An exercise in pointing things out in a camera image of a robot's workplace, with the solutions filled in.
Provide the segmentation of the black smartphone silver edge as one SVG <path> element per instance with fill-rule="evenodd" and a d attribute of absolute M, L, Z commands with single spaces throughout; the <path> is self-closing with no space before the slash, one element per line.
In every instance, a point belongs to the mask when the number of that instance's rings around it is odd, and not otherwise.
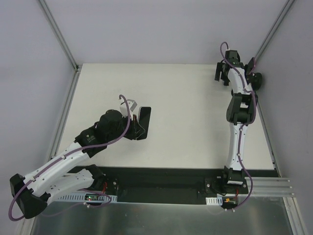
<path fill-rule="evenodd" d="M 144 140 L 148 136 L 150 116 L 151 116 L 151 107 L 140 107 L 139 109 L 139 124 L 144 128 L 145 132 L 139 136 L 138 140 Z"/>

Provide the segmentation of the black phone stand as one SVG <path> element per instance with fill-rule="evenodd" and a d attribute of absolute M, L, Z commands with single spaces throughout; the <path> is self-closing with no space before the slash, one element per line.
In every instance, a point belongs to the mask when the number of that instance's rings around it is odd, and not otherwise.
<path fill-rule="evenodd" d="M 253 90 L 257 91 L 261 88 L 263 82 L 263 76 L 261 73 L 252 73 L 249 75 L 250 84 Z"/>
<path fill-rule="evenodd" d="M 242 88 L 243 88 L 244 94 L 252 94 L 252 92 L 253 92 L 253 87 L 252 87 L 253 78 L 254 78 L 253 74 L 249 74 L 247 76 L 241 75 Z"/>

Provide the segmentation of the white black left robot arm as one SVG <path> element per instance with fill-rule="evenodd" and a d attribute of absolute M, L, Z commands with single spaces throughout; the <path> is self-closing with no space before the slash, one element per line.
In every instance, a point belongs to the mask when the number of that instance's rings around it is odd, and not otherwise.
<path fill-rule="evenodd" d="M 88 188 L 99 190 L 103 186 L 104 175 L 94 164 L 74 176 L 66 177 L 64 174 L 121 138 L 136 141 L 146 139 L 150 116 L 150 107 L 141 107 L 138 116 L 123 108 L 108 110 L 45 165 L 24 176 L 18 173 L 13 175 L 9 180 L 13 197 L 8 210 L 9 219 L 19 221 L 34 218 L 53 201 L 71 191 Z"/>

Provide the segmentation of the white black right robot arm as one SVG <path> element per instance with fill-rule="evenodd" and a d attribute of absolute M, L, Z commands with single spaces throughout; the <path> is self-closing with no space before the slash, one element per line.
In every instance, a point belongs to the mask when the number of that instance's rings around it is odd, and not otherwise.
<path fill-rule="evenodd" d="M 222 194 L 226 194 L 246 184 L 244 146 L 247 129 L 256 118 L 258 96 L 254 89 L 260 88 L 262 76 L 251 71 L 255 66 L 253 58 L 245 65 L 238 52 L 229 48 L 222 52 L 222 57 L 217 63 L 215 80 L 231 86 L 231 101 L 226 111 L 226 120 L 230 124 L 229 153 L 219 181 Z"/>

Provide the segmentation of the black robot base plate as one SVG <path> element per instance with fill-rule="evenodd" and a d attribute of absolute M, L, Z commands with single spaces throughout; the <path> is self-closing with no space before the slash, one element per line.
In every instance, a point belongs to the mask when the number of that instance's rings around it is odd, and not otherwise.
<path fill-rule="evenodd" d="M 226 186 L 221 169 L 101 167 L 94 189 L 116 195 L 118 202 L 204 205 L 206 198 L 246 195 L 247 185 Z"/>

